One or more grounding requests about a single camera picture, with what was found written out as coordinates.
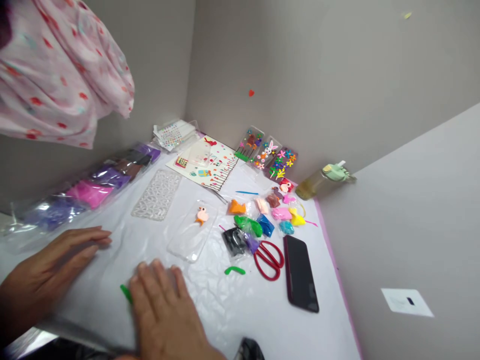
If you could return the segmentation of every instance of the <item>pink heart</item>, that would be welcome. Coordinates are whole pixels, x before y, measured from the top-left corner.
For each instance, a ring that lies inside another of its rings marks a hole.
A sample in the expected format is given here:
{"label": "pink heart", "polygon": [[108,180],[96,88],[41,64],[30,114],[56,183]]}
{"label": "pink heart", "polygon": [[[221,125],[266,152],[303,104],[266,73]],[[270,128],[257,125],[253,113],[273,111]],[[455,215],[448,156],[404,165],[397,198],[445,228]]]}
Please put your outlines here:
{"label": "pink heart", "polygon": [[292,201],[295,201],[295,200],[297,200],[297,198],[295,196],[290,196],[289,194],[286,194],[283,197],[283,203],[284,204],[290,204]]}

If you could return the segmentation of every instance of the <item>smartphone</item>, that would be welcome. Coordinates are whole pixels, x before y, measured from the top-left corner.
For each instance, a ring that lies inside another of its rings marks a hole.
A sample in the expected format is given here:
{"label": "smartphone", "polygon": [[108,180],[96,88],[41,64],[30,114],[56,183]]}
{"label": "smartphone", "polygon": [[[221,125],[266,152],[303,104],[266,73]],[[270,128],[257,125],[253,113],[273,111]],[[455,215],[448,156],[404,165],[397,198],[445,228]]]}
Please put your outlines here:
{"label": "smartphone", "polygon": [[286,288],[290,304],[312,313],[319,312],[314,276],[307,244],[293,236],[283,238]]}

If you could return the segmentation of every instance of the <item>illustrated paper card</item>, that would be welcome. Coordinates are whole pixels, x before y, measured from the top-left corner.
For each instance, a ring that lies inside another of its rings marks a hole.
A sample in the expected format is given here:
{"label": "illustrated paper card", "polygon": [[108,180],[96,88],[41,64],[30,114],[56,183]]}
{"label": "illustrated paper card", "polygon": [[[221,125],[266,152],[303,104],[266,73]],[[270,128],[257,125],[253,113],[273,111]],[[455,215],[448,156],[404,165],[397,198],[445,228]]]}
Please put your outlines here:
{"label": "illustrated paper card", "polygon": [[244,162],[249,161],[259,152],[264,137],[265,133],[263,131],[257,129],[255,126],[250,126],[245,136],[240,140],[240,144],[234,155]]}
{"label": "illustrated paper card", "polygon": [[290,169],[297,161],[299,153],[289,147],[282,147],[280,151],[265,166],[265,175],[273,181],[280,183],[291,172]]}
{"label": "illustrated paper card", "polygon": [[250,165],[255,169],[263,170],[277,155],[282,145],[273,137],[267,137],[257,154],[250,159]]}
{"label": "illustrated paper card", "polygon": [[207,166],[190,161],[191,149],[196,148],[196,144],[170,160],[166,166],[197,184],[220,191],[239,158],[231,148],[209,136],[203,137],[199,142],[206,142],[211,146]]}

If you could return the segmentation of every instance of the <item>red scissors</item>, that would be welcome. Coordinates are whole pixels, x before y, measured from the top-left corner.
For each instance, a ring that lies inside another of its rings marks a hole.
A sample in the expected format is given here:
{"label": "red scissors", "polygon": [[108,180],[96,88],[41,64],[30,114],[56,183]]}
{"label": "red scissors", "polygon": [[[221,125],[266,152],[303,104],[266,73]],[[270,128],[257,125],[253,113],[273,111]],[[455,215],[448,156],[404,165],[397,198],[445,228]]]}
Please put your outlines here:
{"label": "red scissors", "polygon": [[[267,250],[265,247],[265,244],[271,245],[276,249],[278,254],[280,255],[280,261],[278,261],[271,253],[270,251]],[[260,274],[267,279],[268,281],[275,281],[280,277],[280,269],[284,267],[285,264],[285,259],[284,255],[280,251],[277,245],[274,243],[271,243],[270,241],[260,241],[260,246],[258,249],[255,251],[253,254],[253,258],[255,259],[255,264],[256,267],[258,268],[258,271],[260,271]],[[264,273],[262,270],[262,267],[259,264],[259,259],[262,259],[263,262],[265,262],[269,267],[275,270],[275,275],[273,277],[267,276],[267,274]]]}

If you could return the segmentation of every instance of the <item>wall outlet cover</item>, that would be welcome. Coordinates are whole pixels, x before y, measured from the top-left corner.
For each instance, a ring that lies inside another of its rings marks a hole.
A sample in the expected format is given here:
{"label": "wall outlet cover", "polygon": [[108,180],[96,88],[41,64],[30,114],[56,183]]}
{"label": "wall outlet cover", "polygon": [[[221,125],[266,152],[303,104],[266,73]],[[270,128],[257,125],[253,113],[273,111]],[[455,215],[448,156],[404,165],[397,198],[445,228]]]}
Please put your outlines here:
{"label": "wall outlet cover", "polygon": [[381,292],[394,313],[434,318],[434,314],[418,290],[383,288]]}

